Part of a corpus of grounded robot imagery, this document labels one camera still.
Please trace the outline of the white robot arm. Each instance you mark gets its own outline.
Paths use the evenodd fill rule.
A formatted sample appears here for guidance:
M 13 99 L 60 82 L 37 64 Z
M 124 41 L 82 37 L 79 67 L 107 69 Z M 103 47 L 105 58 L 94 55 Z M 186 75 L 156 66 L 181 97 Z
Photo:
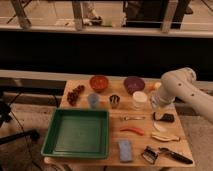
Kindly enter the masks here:
M 152 108 L 164 108 L 178 97 L 213 124 L 213 97 L 196 88 L 195 81 L 196 73 L 188 67 L 164 73 L 161 86 L 150 97 Z

